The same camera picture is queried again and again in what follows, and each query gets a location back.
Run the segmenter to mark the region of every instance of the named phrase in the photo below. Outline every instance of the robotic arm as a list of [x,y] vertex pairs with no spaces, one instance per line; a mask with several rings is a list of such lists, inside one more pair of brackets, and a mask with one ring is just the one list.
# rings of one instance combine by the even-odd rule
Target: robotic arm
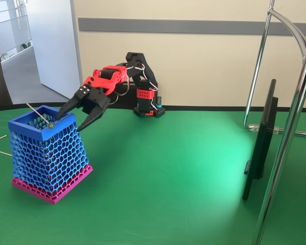
[[[107,107],[114,104],[119,96],[128,92],[130,78],[133,78],[137,86],[138,106],[134,108],[134,113],[138,116],[162,116],[165,109],[161,105],[161,97],[158,97],[158,83],[144,55],[128,53],[126,61],[127,63],[94,70],[93,76],[88,77],[74,96],[60,108],[56,120],[60,120],[64,114],[74,108],[83,107],[83,112],[88,114],[88,117],[78,127],[78,131],[83,130],[101,118]],[[125,81],[128,84],[127,92],[124,94],[116,92],[116,85]],[[110,103],[108,95],[113,92],[117,94],[117,99]]]

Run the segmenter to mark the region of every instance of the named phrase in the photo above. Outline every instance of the beige wall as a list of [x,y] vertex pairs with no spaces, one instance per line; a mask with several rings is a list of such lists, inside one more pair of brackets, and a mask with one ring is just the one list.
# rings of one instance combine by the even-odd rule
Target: beige wall
[[[74,0],[74,6],[76,18],[264,21],[268,0]],[[293,22],[306,22],[306,0],[276,0],[275,9]],[[127,52],[141,52],[156,75],[165,105],[246,105],[261,41],[250,35],[78,35],[84,78],[94,69],[123,62]],[[264,105],[272,78],[278,80],[279,106],[290,106],[301,64],[293,37],[269,36],[253,106]]]

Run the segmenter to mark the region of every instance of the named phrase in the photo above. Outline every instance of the green tabletop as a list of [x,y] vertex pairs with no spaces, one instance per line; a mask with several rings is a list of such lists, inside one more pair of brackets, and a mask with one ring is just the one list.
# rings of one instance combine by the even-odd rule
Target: green tabletop
[[[1,111],[0,137],[27,111]],[[73,113],[80,125],[86,115]],[[242,128],[243,115],[167,111],[155,119],[108,109],[81,132],[94,171],[56,205],[12,187],[12,159],[0,154],[0,244],[250,245],[281,136],[243,202],[257,136]],[[286,117],[279,112],[276,125]],[[306,130],[306,113],[298,129]],[[9,141],[0,151],[10,152]],[[306,138],[295,137],[262,245],[305,244]]]

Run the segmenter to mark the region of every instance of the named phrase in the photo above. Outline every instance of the gray wall stripe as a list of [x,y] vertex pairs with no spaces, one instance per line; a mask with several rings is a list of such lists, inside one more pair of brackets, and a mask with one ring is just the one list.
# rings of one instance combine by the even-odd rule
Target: gray wall stripe
[[[214,21],[214,20],[162,20],[162,19],[112,19],[78,18],[79,30],[84,32],[143,32],[186,34],[261,35],[264,22]],[[296,23],[306,36],[306,23]],[[291,35],[280,22],[272,22],[269,35]]]

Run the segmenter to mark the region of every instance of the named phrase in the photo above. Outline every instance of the honeycomb mesh basket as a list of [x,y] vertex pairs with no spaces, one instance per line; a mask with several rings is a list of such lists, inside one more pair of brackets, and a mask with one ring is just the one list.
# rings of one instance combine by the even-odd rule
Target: honeycomb mesh basket
[[75,116],[55,121],[58,110],[41,106],[8,122],[12,150],[12,185],[51,204],[80,183],[92,167],[86,157]]

